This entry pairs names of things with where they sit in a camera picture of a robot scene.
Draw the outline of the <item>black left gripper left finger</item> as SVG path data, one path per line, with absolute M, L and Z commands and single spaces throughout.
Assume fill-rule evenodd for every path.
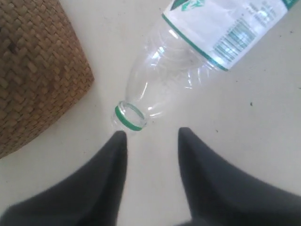
M 127 174 L 127 136 L 115 132 L 81 168 L 9 207 L 2 226 L 114 226 Z

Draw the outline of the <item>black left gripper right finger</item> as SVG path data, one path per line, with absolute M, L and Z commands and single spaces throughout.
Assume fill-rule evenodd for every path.
M 190 128 L 178 131 L 189 226 L 298 226 L 301 198 L 235 167 Z

